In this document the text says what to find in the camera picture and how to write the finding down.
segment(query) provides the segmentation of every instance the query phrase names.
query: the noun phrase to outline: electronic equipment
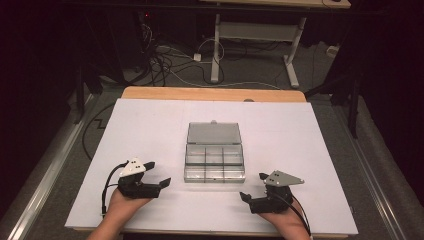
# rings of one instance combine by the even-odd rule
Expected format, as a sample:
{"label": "electronic equipment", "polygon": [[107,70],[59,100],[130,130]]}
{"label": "electronic equipment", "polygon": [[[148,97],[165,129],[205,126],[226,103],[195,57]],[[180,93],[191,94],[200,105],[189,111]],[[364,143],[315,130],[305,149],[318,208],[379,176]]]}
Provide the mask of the electronic equipment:
{"label": "electronic equipment", "polygon": [[250,194],[240,192],[241,199],[249,204],[252,213],[280,213],[287,210],[293,203],[289,185],[304,183],[302,179],[278,170],[270,175],[259,173],[259,178],[265,183],[266,197],[252,199]]}
{"label": "electronic equipment", "polygon": [[163,188],[166,188],[171,183],[171,178],[161,181],[159,184],[143,183],[141,179],[145,171],[149,171],[155,167],[155,162],[142,164],[138,158],[133,158],[131,161],[119,164],[109,174],[106,180],[105,187],[102,193],[102,215],[106,214],[106,192],[110,186],[110,179],[119,168],[124,168],[119,174],[118,190],[123,196],[128,198],[158,198],[159,193]]}

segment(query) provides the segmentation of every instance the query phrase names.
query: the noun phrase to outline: white cable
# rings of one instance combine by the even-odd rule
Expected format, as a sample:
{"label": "white cable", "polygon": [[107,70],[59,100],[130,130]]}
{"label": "white cable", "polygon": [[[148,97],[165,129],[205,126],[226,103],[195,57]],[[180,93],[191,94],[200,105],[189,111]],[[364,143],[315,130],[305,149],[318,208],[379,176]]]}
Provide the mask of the white cable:
{"label": "white cable", "polygon": [[222,48],[222,56],[219,58],[219,60],[223,59],[224,58],[224,46],[222,46],[222,44],[220,42],[215,41],[215,39],[206,39],[204,42],[202,42],[202,44],[200,44],[199,48],[197,49],[197,53],[200,52],[200,48],[202,48],[203,44],[205,44],[206,42],[209,42],[209,41],[217,42],[219,44],[219,46],[221,46],[221,48]]}
{"label": "white cable", "polygon": [[146,46],[146,49],[148,49],[149,48],[149,46],[150,46],[150,42],[152,41],[152,37],[153,37],[153,32],[152,32],[152,29],[149,27],[149,26],[147,26],[146,24],[143,24],[142,26],[144,26],[145,28],[147,28],[149,31],[147,32],[147,34],[146,34],[146,36],[144,37],[144,40],[143,41],[146,41],[146,38],[147,38],[147,36],[150,36],[149,37],[149,42],[147,43],[147,46]]}
{"label": "white cable", "polygon": [[177,77],[181,82],[191,85],[191,86],[195,86],[195,87],[201,87],[201,88],[219,88],[219,87],[229,87],[229,86],[236,86],[236,85],[244,85],[244,84],[259,84],[259,85],[265,85],[268,87],[272,87],[278,90],[281,90],[281,88],[278,88],[276,86],[273,86],[271,84],[267,84],[267,83],[261,83],[261,82],[241,82],[241,83],[230,83],[230,84],[220,84],[220,85],[198,85],[198,84],[194,84],[194,83],[190,83],[187,82],[185,80],[183,80],[182,78],[180,78],[176,73],[174,73],[172,70],[168,69],[168,71],[170,73],[172,73],[175,77]]}
{"label": "white cable", "polygon": [[166,46],[166,45],[160,45],[160,46],[158,46],[158,48],[168,48],[168,49],[174,50],[174,51],[176,51],[176,52],[182,53],[183,55],[173,55],[173,56],[177,56],[177,57],[186,57],[186,58],[190,58],[191,60],[193,60],[193,58],[192,58],[192,57],[190,57],[189,55],[185,54],[183,51],[178,50],[178,49],[176,49],[176,48],[173,48],[173,47],[170,47],[170,46]]}

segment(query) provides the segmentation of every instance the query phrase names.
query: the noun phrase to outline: wooden edge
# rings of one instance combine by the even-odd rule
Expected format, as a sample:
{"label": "wooden edge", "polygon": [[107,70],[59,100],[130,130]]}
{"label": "wooden edge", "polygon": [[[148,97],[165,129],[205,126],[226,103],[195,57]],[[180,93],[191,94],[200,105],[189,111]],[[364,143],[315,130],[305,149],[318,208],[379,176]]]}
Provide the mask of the wooden edge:
{"label": "wooden edge", "polygon": [[253,4],[253,5],[270,5],[270,6],[287,6],[287,7],[308,7],[308,8],[332,8],[332,9],[349,9],[352,4],[349,0],[341,0],[335,2],[333,0],[201,0],[202,2],[212,3],[234,3],[234,4]]}
{"label": "wooden edge", "polygon": [[121,98],[198,101],[306,102],[294,90],[216,89],[177,87],[127,87]]}
{"label": "wooden edge", "polygon": [[[76,231],[94,231],[95,228],[73,228]],[[238,236],[238,237],[279,237],[278,233],[247,233],[247,232],[221,232],[221,231],[172,231],[172,230],[135,230],[124,229],[122,233],[149,233],[149,234],[175,234],[175,235],[213,235],[213,236]],[[347,234],[320,233],[312,234],[314,238],[348,238]]]}

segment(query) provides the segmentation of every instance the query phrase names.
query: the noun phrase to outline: plug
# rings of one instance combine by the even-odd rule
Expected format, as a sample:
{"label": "plug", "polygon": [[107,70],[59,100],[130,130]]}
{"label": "plug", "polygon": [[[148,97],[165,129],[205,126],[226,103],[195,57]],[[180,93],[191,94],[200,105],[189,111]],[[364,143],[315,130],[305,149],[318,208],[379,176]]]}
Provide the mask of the plug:
{"label": "plug", "polygon": [[202,60],[202,54],[195,53],[194,54],[194,57],[193,57],[193,60],[196,61],[196,62],[200,62]]}

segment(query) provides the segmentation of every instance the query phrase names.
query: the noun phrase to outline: cable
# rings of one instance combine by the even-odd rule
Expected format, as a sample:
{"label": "cable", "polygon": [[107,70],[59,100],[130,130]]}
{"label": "cable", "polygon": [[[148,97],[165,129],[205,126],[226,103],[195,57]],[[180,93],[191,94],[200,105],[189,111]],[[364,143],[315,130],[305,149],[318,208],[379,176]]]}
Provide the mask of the cable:
{"label": "cable", "polygon": [[165,77],[165,72],[164,72],[164,66],[163,66],[163,62],[161,59],[159,59],[159,57],[156,56],[156,60],[159,63],[159,66],[161,68],[161,73],[162,73],[162,79],[160,81],[163,81],[162,87],[165,87],[166,84],[166,77]]}
{"label": "cable", "polygon": [[222,46],[222,44],[221,44],[220,42],[215,41],[215,39],[206,39],[205,41],[203,41],[203,42],[202,42],[202,44],[200,44],[199,48],[197,49],[197,53],[200,53],[200,48],[202,48],[202,46],[203,46],[206,42],[210,42],[210,41],[216,42],[216,43],[218,43],[218,44],[219,44],[219,46],[221,46],[221,48],[222,48],[222,56],[219,58],[219,60],[223,59],[223,58],[224,58],[224,46]]}
{"label": "cable", "polygon": [[151,29],[148,25],[146,25],[146,24],[143,24],[142,26],[143,26],[143,27],[145,27],[145,28],[147,28],[147,30],[148,30],[148,32],[146,33],[146,36],[144,36],[144,39],[143,39],[143,42],[146,42],[147,36],[149,36],[149,41],[147,42],[147,46],[146,46],[146,49],[147,49],[147,48],[149,48],[149,45],[150,45],[150,43],[152,42],[153,31],[152,31],[152,29]]}
{"label": "cable", "polygon": [[[238,43],[238,42],[236,42],[236,41],[232,41],[232,40],[229,40],[229,39],[222,39],[222,40],[227,40],[228,42],[230,42],[230,43],[233,43],[233,44],[236,44],[236,43]],[[229,60],[229,61],[238,61],[238,60],[241,60],[241,59],[243,59],[243,58],[245,58],[246,56],[247,56],[247,46],[246,46],[246,44],[241,44],[242,46],[243,46],[243,48],[244,48],[244,51],[243,51],[243,54],[242,54],[242,56],[241,57],[238,57],[238,58],[234,58],[234,59],[231,59],[231,58],[228,58],[228,50],[233,50],[233,51],[237,51],[238,49],[228,49],[227,48],[227,57],[225,58],[226,60]]]}
{"label": "cable", "polygon": [[194,86],[194,87],[201,87],[201,88],[218,88],[218,87],[229,87],[229,86],[236,86],[236,85],[244,85],[244,84],[260,84],[260,85],[265,85],[271,88],[275,88],[278,90],[281,90],[281,88],[278,88],[276,86],[273,86],[271,84],[267,84],[267,83],[261,83],[261,82],[241,82],[241,83],[230,83],[230,84],[221,84],[221,85],[198,85],[198,84],[194,84],[194,83],[190,83],[185,81],[184,79],[180,78],[175,72],[173,72],[172,70],[169,70],[175,77],[177,77],[181,82],[188,84],[190,86]]}
{"label": "cable", "polygon": [[[297,211],[297,209],[295,208],[295,207],[293,207],[293,205],[291,205],[289,202],[287,202],[286,201],[286,199],[284,199],[284,198],[282,198],[281,196],[279,196],[279,195],[277,195],[277,194],[275,194],[275,193],[273,193],[273,192],[269,192],[269,194],[271,194],[272,196],[274,196],[274,197],[276,197],[276,198],[278,198],[278,199],[280,199],[281,201],[283,201],[285,204],[287,204],[287,206],[289,206],[290,207],[290,209],[291,210],[293,210],[293,212],[294,213],[296,213],[296,215],[299,217],[299,219],[302,221],[302,224],[303,224],[303,226],[305,227],[305,229],[306,229],[306,231],[308,232],[308,235],[309,236],[312,236],[312,234],[311,234],[311,229],[310,229],[310,227],[309,227],[309,223],[307,223],[307,222],[305,222],[305,219],[303,219],[303,217],[300,215],[300,213],[299,213],[299,211]],[[305,211],[303,210],[303,207],[302,207],[302,205],[300,205],[300,208],[302,209],[302,212],[303,212],[303,215],[305,216],[305,218],[306,218],[306,213],[305,213]]]}
{"label": "cable", "polygon": [[[281,42],[278,42],[278,41],[261,41],[261,42],[250,41],[250,43],[248,43],[249,40],[246,40],[246,39],[239,39],[239,41],[234,41],[234,40],[228,39],[228,38],[222,38],[222,39],[224,41],[232,42],[234,44],[241,44],[245,48],[249,47],[249,48],[256,49],[257,51],[251,51],[253,53],[262,52],[262,51],[272,51],[272,50],[275,50],[280,45],[280,43],[281,43]],[[263,45],[263,44],[266,44],[267,46],[265,46],[265,47],[254,46],[254,45]]]}
{"label": "cable", "polygon": [[219,71],[220,71],[220,72],[221,72],[221,74],[222,74],[221,80],[219,80],[219,72],[218,72],[218,81],[217,81],[216,83],[208,82],[208,81],[205,81],[205,82],[206,82],[207,84],[210,84],[210,85],[219,85],[219,84],[221,84],[222,82],[224,82],[224,80],[225,80],[225,76],[224,76],[224,69],[222,69],[221,64],[219,64],[219,62],[218,62],[218,60],[216,60],[215,56],[213,56],[213,60],[215,61],[216,65],[218,65],[218,69],[219,69]]}
{"label": "cable", "polygon": [[169,46],[164,46],[164,45],[160,45],[160,46],[158,46],[158,48],[168,48],[168,49],[170,50],[170,51],[168,51],[168,52],[166,52],[166,53],[162,53],[162,52],[159,52],[159,53],[162,53],[162,54],[168,54],[168,53],[170,53],[172,50],[174,50],[174,51],[176,51],[176,52],[182,53],[183,55],[175,55],[175,54],[172,54],[171,56],[173,56],[173,57],[184,57],[184,58],[190,58],[191,60],[194,60],[192,57],[190,57],[189,55],[185,54],[183,51],[178,50],[178,49],[176,49],[176,48],[169,47]]}
{"label": "cable", "polygon": [[177,70],[177,71],[169,71],[170,73],[172,73],[173,75],[176,75],[176,73],[178,73],[178,72],[181,72],[181,71],[184,71],[184,70],[186,70],[186,69],[188,69],[188,68],[191,68],[191,67],[197,67],[197,68],[200,68],[200,70],[202,70],[202,77],[203,77],[203,81],[205,81],[206,82],[206,78],[205,78],[205,70],[201,67],[201,66],[197,66],[197,65],[192,65],[192,66],[187,66],[187,67],[185,67],[185,68],[181,68],[181,69],[179,69],[179,70]]}
{"label": "cable", "polygon": [[105,217],[106,212],[107,212],[107,211],[106,211],[106,193],[107,193],[107,189],[108,189],[110,186],[112,186],[112,185],[109,185],[110,179],[112,178],[112,176],[113,176],[113,174],[116,172],[116,170],[118,170],[118,169],[120,169],[120,168],[123,168],[123,167],[127,166],[128,162],[129,162],[129,161],[127,161],[126,163],[122,163],[122,164],[119,164],[118,166],[116,166],[116,167],[112,170],[112,172],[110,172],[109,177],[108,177],[108,178],[107,178],[107,180],[106,180],[106,184],[105,184],[105,187],[103,188],[103,192],[102,192],[102,216],[103,216],[103,217]]}
{"label": "cable", "polygon": [[112,106],[114,106],[115,105],[115,103],[111,103],[111,104],[109,104],[109,105],[107,105],[106,107],[104,107],[102,110],[100,110],[96,115],[94,115],[94,117],[88,122],[88,124],[87,124],[87,126],[85,127],[85,129],[84,129],[84,132],[82,133],[82,139],[81,139],[81,141],[82,141],[82,148],[84,149],[84,152],[85,152],[85,155],[90,159],[90,161],[91,160],[93,160],[93,157],[92,156],[90,156],[90,154],[88,153],[88,150],[87,150],[87,147],[86,147],[86,145],[85,145],[85,135],[87,134],[87,129],[88,129],[88,127],[90,127],[90,125],[91,125],[91,123],[93,123],[93,121],[102,113],[102,112],[104,112],[106,109],[108,109],[108,108],[110,108],[110,107],[112,107]]}

